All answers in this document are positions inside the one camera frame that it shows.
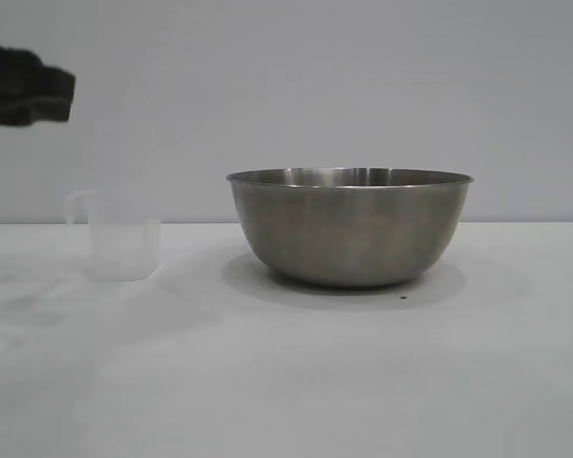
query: gray wall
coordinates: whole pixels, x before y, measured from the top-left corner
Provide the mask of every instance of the gray wall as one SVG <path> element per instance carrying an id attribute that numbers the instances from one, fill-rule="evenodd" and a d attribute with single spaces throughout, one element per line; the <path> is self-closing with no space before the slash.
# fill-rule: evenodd
<path id="1" fill-rule="evenodd" d="M 0 221 L 139 179 L 234 218 L 223 176 L 474 175 L 466 219 L 573 220 L 573 0 L 0 0 L 0 43 L 78 76 L 72 121 L 0 130 Z"/>

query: white tabletop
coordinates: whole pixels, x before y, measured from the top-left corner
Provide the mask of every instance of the white tabletop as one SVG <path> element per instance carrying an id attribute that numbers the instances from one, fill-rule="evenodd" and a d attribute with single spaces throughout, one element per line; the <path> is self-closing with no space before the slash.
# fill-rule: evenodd
<path id="1" fill-rule="evenodd" d="M 0 458 L 573 457 L 573 224 L 461 224 L 420 281 L 277 281 L 233 224 L 146 281 L 0 226 Z"/>

